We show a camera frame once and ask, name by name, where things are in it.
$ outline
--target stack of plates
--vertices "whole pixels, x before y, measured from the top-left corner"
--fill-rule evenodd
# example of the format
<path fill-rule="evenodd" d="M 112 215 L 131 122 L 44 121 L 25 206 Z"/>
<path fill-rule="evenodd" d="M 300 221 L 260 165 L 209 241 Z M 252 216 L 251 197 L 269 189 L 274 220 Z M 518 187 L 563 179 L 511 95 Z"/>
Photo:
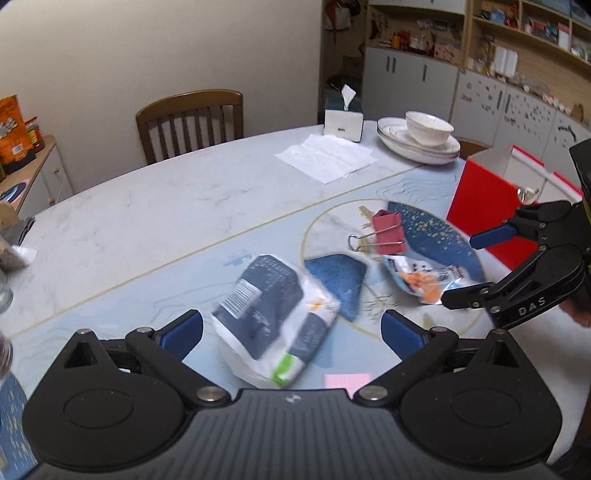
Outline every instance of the stack of plates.
<path fill-rule="evenodd" d="M 420 163 L 443 165 L 454 161 L 460 154 L 460 143 L 451 135 L 443 145 L 421 145 L 408 133 L 404 118 L 381 118 L 378 120 L 378 135 L 394 153 Z"/>

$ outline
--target dining table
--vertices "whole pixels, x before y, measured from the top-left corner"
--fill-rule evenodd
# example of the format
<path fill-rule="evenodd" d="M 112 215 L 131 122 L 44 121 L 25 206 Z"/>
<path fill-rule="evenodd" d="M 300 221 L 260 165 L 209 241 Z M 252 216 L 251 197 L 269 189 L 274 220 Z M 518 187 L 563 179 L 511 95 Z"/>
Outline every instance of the dining table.
<path fill-rule="evenodd" d="M 8 276 L 14 299 L 0 316 L 0 330 L 14 348 L 9 380 L 22 387 L 20 408 L 78 329 L 92 329 L 101 339 L 122 338 L 140 326 L 161 328 L 190 309 L 202 314 L 204 331 L 184 363 L 236 395 L 252 387 L 221 357 L 211 314 L 252 259 L 273 254 L 303 268 L 307 258 L 345 251 L 348 235 L 365 232 L 371 214 L 389 202 L 444 224 L 464 160 L 442 166 L 406 160 L 381 142 L 376 122 L 366 121 L 361 145 L 376 161 L 324 184 L 275 156 L 311 134 L 321 135 L 322 126 L 187 153 L 38 214 L 22 244 L 37 256 Z M 486 280 L 507 275 L 507 267 L 487 251 L 474 254 Z M 423 305 L 402 292 L 392 295 L 379 280 L 364 286 L 358 317 L 336 319 L 293 388 L 323 388 L 335 374 L 374 379 L 399 363 L 379 332 L 390 308 L 424 328 L 444 325 L 466 338 L 484 338 L 493 328 L 481 310 Z M 563 415 L 552 462 L 573 443 L 586 405 L 591 329 L 556 307 L 511 334 Z M 8 401 L 2 395 L 7 383 L 0 402 Z"/>

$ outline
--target barcode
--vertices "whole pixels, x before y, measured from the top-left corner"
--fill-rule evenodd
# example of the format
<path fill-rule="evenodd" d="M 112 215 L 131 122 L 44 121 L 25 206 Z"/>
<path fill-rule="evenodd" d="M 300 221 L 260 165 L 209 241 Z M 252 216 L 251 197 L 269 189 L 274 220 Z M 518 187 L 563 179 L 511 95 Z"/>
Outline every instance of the barcode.
<path fill-rule="evenodd" d="M 261 291 L 243 278 L 238 280 L 234 291 L 222 300 L 221 306 L 224 307 L 234 318 L 239 318 L 256 302 L 261 296 Z"/>

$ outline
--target orange bag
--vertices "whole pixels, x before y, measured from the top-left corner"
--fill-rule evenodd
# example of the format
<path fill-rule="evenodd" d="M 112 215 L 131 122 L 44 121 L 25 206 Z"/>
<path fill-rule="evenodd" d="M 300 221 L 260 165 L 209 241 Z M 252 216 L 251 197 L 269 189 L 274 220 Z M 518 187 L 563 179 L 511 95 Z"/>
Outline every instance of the orange bag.
<path fill-rule="evenodd" d="M 18 107 L 17 96 L 0 100 L 0 163 L 7 174 L 35 160 L 35 149 Z"/>

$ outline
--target ribbed black surface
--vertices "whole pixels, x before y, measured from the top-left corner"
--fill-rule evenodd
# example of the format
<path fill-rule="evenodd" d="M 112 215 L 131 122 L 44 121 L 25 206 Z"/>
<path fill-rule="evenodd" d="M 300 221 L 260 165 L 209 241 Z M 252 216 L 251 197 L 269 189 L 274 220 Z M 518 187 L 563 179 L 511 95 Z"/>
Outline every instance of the ribbed black surface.
<path fill-rule="evenodd" d="M 344 390 L 246 390 L 226 408 L 200 412 L 168 451 L 112 473 L 74 473 L 41 465 L 34 480 L 550 480 L 544 465 L 474 473 L 426 455 L 386 410 L 364 408 Z"/>

